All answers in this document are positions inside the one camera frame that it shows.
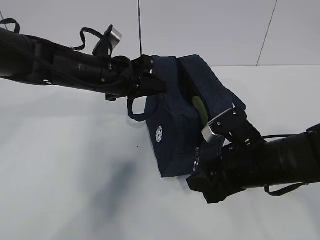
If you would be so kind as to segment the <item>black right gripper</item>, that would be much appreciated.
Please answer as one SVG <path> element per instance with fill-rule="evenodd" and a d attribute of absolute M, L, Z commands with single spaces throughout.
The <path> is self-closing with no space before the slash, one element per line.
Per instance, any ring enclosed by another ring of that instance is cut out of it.
<path fill-rule="evenodd" d="M 190 190 L 203 195 L 208 204 L 217 204 L 226 198 L 253 187 L 253 143 L 230 143 L 221 154 L 207 162 L 187 178 Z"/>

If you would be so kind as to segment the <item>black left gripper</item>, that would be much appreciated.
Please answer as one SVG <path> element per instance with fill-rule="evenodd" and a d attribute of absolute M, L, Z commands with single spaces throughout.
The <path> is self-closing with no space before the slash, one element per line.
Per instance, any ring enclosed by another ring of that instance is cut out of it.
<path fill-rule="evenodd" d="M 151 56 L 143 54 L 134 60 L 125 56 L 100 56 L 99 60 L 103 63 L 100 81 L 107 101 L 155 96 L 167 91 L 167 84 L 150 74 L 154 66 Z"/>

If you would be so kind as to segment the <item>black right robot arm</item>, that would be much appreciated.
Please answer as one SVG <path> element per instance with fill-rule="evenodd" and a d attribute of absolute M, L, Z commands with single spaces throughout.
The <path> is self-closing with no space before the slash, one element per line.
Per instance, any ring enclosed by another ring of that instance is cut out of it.
<path fill-rule="evenodd" d="M 202 193 L 208 204 L 253 188 L 280 197 L 319 181 L 319 125 L 274 141 L 228 144 L 219 157 L 186 179 L 190 190 Z"/>

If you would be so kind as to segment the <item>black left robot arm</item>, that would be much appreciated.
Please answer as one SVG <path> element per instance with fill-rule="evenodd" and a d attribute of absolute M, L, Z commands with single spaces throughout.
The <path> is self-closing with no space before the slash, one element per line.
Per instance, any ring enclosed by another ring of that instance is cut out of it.
<path fill-rule="evenodd" d="M 167 84 L 150 74 L 152 58 L 85 54 L 49 40 L 0 30 L 0 77 L 37 86 L 60 86 L 136 99 L 164 93 Z"/>

